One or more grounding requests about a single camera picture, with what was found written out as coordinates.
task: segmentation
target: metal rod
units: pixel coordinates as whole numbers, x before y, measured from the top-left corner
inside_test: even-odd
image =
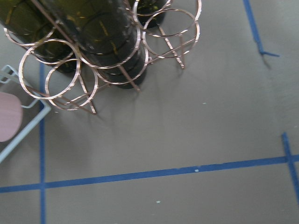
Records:
[[[183,64],[185,64],[185,48],[184,48],[184,45],[183,45],[183,42],[184,42],[183,35],[179,35],[179,41],[181,42],[181,46],[182,46],[182,60],[183,60]]]
[[[178,49],[180,49],[182,46],[188,45],[188,44],[192,43],[193,41],[194,41],[194,38],[191,39],[191,40],[188,40],[188,41],[184,42],[183,44],[181,44],[180,46],[174,48],[173,50],[178,50]],[[153,63],[153,62],[155,62],[155,61],[158,61],[158,60],[160,60],[160,59],[163,59],[163,58],[161,58],[161,56],[166,56],[166,55],[172,53],[173,50],[170,50],[170,51],[165,52],[164,54],[160,55],[160,57],[156,57],[156,58],[154,58],[153,60],[148,61],[148,63]]]
[[[81,96],[79,96],[79,97],[76,97],[76,98],[74,98],[74,99],[72,99],[71,100],[71,102],[75,102],[75,101],[77,101],[77,100],[79,100],[79,99],[81,99],[82,97],[85,97],[86,95],[90,95],[90,92],[89,93],[84,93],[84,94],[82,94]]]
[[[127,80],[130,81],[130,83],[131,83],[131,85],[134,87],[134,89],[135,89],[137,92],[141,92],[139,86],[136,85],[136,84],[134,83],[134,81],[131,79],[131,77],[129,76],[129,74],[128,74],[127,71],[125,70],[125,68],[124,68],[122,65],[120,65],[118,68],[121,70],[121,72],[123,73],[123,75],[127,78]]]
[[[37,0],[31,0],[32,3],[41,11],[41,13],[52,23],[52,25],[64,36],[64,38],[70,42],[74,43],[74,41],[58,26],[58,24],[52,19],[52,17],[47,13],[44,7]]]
[[[102,90],[106,89],[107,87],[110,87],[109,83],[106,83],[105,85],[100,86],[98,91],[102,91]]]
[[[79,81],[80,81],[80,83],[81,83],[81,86],[82,86],[82,88],[83,88],[84,93],[86,94],[86,98],[88,99],[88,98],[89,98],[88,91],[87,91],[87,89],[86,89],[85,82],[84,82],[84,80],[83,80],[83,78],[82,78],[81,76],[79,76]],[[93,112],[94,114],[96,114],[97,112],[96,112],[96,110],[95,110],[95,108],[94,108],[93,101],[91,100],[88,104],[89,104],[89,106],[90,106],[92,112]]]
[[[157,24],[159,30],[160,30],[160,33],[162,35],[165,35],[166,33],[164,32],[164,30],[162,29],[161,26],[159,26],[159,24]],[[168,40],[168,38],[164,38],[165,42],[167,43],[168,47],[173,50],[173,46],[172,44],[170,43],[170,41]],[[173,55],[174,56],[178,56],[177,52],[176,51],[173,51]],[[181,68],[184,69],[185,68],[185,65],[182,63],[181,59],[179,57],[176,58],[177,62],[180,64]]]
[[[37,91],[36,89],[33,89],[31,86],[27,86],[27,85],[25,85],[25,86],[26,86],[27,89],[29,89],[29,90],[31,90],[33,92],[36,92],[36,93],[38,93],[39,95],[41,95],[43,97],[50,97],[50,95],[45,94],[45,93],[40,92],[40,91]]]
[[[86,108],[80,106],[79,104],[76,104],[76,103],[74,103],[74,102],[71,102],[70,99],[68,99],[68,98],[66,98],[66,97],[60,96],[60,98],[61,98],[61,99],[64,99],[65,101],[69,101],[70,104],[72,104],[72,105],[78,107],[78,108],[81,109],[81,110],[84,110],[84,111],[86,111],[86,112],[91,113],[92,115],[95,115],[94,112],[92,112],[92,111],[90,111],[90,110],[88,110],[88,109],[86,109]],[[59,103],[59,104],[61,104],[61,105],[64,105],[64,103],[61,103],[61,102],[60,102],[59,100],[57,100],[57,99],[53,99],[52,101],[55,101],[56,103]]]

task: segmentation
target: wine bottle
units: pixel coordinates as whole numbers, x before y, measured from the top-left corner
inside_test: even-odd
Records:
[[[132,25],[123,0],[41,0],[63,28],[76,40],[87,60],[97,66],[123,62],[133,52],[136,27]],[[142,49],[122,66],[131,78],[144,66]],[[102,72],[111,82],[128,81],[118,68]],[[143,73],[135,83],[142,82]],[[132,88],[131,84],[118,85]]]
[[[131,7],[133,7],[135,0],[129,0]],[[167,0],[140,0],[137,7],[138,20],[144,26],[147,20],[153,15],[156,11],[160,10]],[[149,23],[148,28],[157,26],[157,24],[162,23],[165,17],[165,13],[161,13],[153,18]]]
[[[42,39],[53,28],[30,0],[0,0],[0,23],[23,44]],[[62,39],[57,31],[51,37]],[[49,42],[38,47],[34,53],[40,60],[53,63],[67,57],[71,49],[60,42]],[[67,73],[75,68],[76,62],[65,63],[59,71]]]

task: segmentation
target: white metal frame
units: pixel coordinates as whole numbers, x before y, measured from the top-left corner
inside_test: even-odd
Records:
[[[13,81],[20,83],[17,71],[10,65],[5,65],[0,70],[0,83],[7,84]],[[29,105],[22,105],[25,109],[32,108],[38,101],[43,104],[43,109],[10,141],[0,153],[0,163],[14,150],[14,148],[25,138],[25,136],[50,112],[51,107],[44,100],[34,99]]]

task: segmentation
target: rack leg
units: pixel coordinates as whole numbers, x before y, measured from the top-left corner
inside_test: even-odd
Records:
[[[82,86],[82,88],[83,88],[84,93],[86,94],[86,98],[88,98],[88,91],[87,91],[87,89],[86,89],[85,82],[84,82],[84,80],[83,80],[83,78],[82,78],[81,76],[79,76],[79,81],[80,81],[80,83],[81,83],[81,86]],[[90,108],[91,108],[93,114],[96,114],[97,112],[96,112],[96,110],[95,110],[95,108],[94,108],[94,105],[93,105],[93,101],[92,101],[92,100],[89,102],[89,106],[90,106]]]
[[[118,68],[121,70],[121,72],[123,73],[123,75],[127,78],[128,81],[130,81],[131,85],[134,87],[134,89],[137,91],[137,92],[141,92],[140,88],[138,85],[136,85],[134,83],[134,81],[131,79],[131,77],[129,76],[129,74],[127,73],[127,71],[125,70],[125,68],[123,66],[118,66]]]
[[[37,90],[31,88],[30,86],[26,86],[26,88],[28,88],[28,89],[30,89],[30,90],[32,90],[32,91],[34,91],[34,92],[40,94],[40,95],[43,96],[43,97],[49,97],[48,94],[45,94],[45,93],[40,92],[40,91],[37,91]],[[82,110],[84,110],[84,111],[86,111],[86,112],[89,112],[89,113],[91,113],[91,114],[96,114],[96,113],[94,113],[93,111],[89,111],[88,109],[85,109],[84,107],[80,106],[79,104],[76,104],[75,102],[72,102],[70,99],[68,99],[68,98],[66,98],[66,97],[64,97],[64,96],[60,96],[60,98],[63,99],[63,100],[65,100],[65,101],[67,101],[67,102],[69,102],[69,103],[72,104],[72,105],[75,105],[75,106],[79,107],[79,109],[82,109]],[[59,100],[57,100],[57,99],[52,99],[52,101],[55,101],[55,102],[57,102],[57,103],[59,103],[59,104],[61,104],[61,105],[65,105],[64,103],[61,103],[61,102],[60,102]]]
[[[159,26],[159,24],[158,24],[158,28],[159,28],[161,34],[162,34],[162,35],[165,35],[164,30],[162,29],[162,27]],[[165,39],[165,42],[167,43],[168,47],[169,47],[171,50],[173,50],[173,46],[172,46],[172,44],[170,43],[170,41],[168,40],[168,38],[164,38],[164,39]],[[172,53],[173,53],[173,55],[174,55],[175,57],[178,56],[178,54],[177,54],[176,51],[173,51]],[[180,59],[179,57],[177,57],[176,59],[177,59],[177,62],[180,64],[181,68],[184,69],[184,68],[185,68],[185,63],[182,62],[181,59]]]
[[[184,45],[183,45],[183,43],[184,43],[184,39],[183,39],[183,35],[180,35],[179,36],[179,40],[180,40],[180,42],[181,42],[181,46],[182,46],[182,60],[183,60],[183,64],[185,64],[185,48],[184,48]]]

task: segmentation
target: wine rack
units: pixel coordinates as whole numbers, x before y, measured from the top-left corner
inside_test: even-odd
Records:
[[[136,0],[133,7],[130,6],[128,0],[123,0],[126,10],[128,10],[128,16],[130,17],[130,20],[132,21],[132,28],[135,30],[136,35],[136,43],[132,50],[132,52],[128,52],[128,56],[123,61],[111,64],[108,66],[98,66],[90,62],[88,57],[84,55],[84,53],[80,50],[78,43],[76,43],[61,27],[60,22],[56,21],[48,12],[47,10],[41,5],[37,0],[31,0],[31,2],[39,9],[39,11],[51,22],[53,25],[53,29],[41,40],[36,41],[34,43],[28,43],[28,44],[22,44],[19,43],[14,37],[13,34],[7,30],[4,29],[5,34],[7,38],[14,42],[15,44],[23,47],[26,49],[26,53],[21,59],[20,66],[19,66],[19,79],[22,88],[24,91],[36,99],[42,99],[42,100],[48,100],[52,105],[54,105],[56,108],[62,109],[62,110],[77,110],[82,109],[85,110],[91,114],[96,114],[96,109],[93,105],[93,98],[99,92],[100,90],[104,90],[106,87],[112,86],[112,85],[124,85],[124,84],[131,84],[134,89],[137,92],[140,92],[139,86],[135,83],[135,80],[145,71],[147,66],[153,65],[157,60],[163,60],[163,59],[175,59],[180,67],[182,69],[185,68],[185,55],[190,52],[190,50],[194,47],[194,45],[199,40],[199,16],[201,13],[201,0],[195,0],[195,4],[197,6],[196,14],[193,15],[192,13],[179,9],[179,8],[172,8],[172,4],[174,0],[167,0],[165,5],[159,9],[158,11],[155,11],[151,14],[138,14],[137,8],[139,4],[139,0]],[[148,29],[149,23],[155,19],[155,17],[166,14],[166,13],[176,13],[178,16],[180,14],[184,14],[189,17],[191,23],[189,27],[186,27],[185,29],[182,29],[179,32],[176,32],[174,34],[166,34],[163,30],[162,26],[157,24],[157,27],[155,28],[158,32],[153,32],[152,29]],[[138,16],[146,16],[148,18],[147,22],[143,26],[139,20]],[[65,40],[52,38],[52,34],[54,31],[57,30],[61,33],[61,35],[64,37]],[[194,30],[193,37],[184,40],[184,34],[190,30]],[[157,38],[157,40],[165,41],[169,50],[163,53],[157,53],[152,49],[148,42],[148,38]],[[177,46],[173,46],[171,43],[171,38],[178,38],[179,44]],[[62,44],[66,44],[70,47],[71,53],[66,56],[64,59],[56,61],[56,62],[45,62],[43,61],[38,55],[35,55],[34,51],[38,47],[42,46],[43,44],[47,44],[50,42],[60,42]],[[127,62],[137,51],[143,51],[142,53],[145,55],[145,60],[143,62],[143,68],[141,71],[136,74],[135,77],[130,77],[125,68],[123,67],[124,63]],[[47,74],[45,79],[45,86],[44,91],[39,91],[36,89],[33,89],[32,87],[29,87],[26,85],[26,82],[24,81],[24,66],[26,64],[26,61],[28,60],[28,57],[30,55],[33,55],[36,57],[38,61],[45,65],[52,66],[50,72]],[[50,88],[49,88],[49,81],[52,78],[53,73],[63,64],[69,63],[69,62],[75,62],[76,63],[76,70],[74,73],[74,76],[72,77],[70,83],[65,87],[62,91],[55,95],[51,95]],[[94,84],[93,89],[88,90],[85,84],[84,76],[82,75],[82,66],[85,64],[88,66],[89,69],[93,72],[94,76]],[[124,77],[127,79],[125,82],[112,82],[109,80],[109,78],[106,77],[104,71],[107,69],[119,69],[120,72],[124,75]],[[73,99],[70,99],[69,97],[66,97],[66,93],[72,90],[72,88],[79,84],[82,86],[82,89],[84,91],[84,94],[81,94],[79,96],[76,96]]]

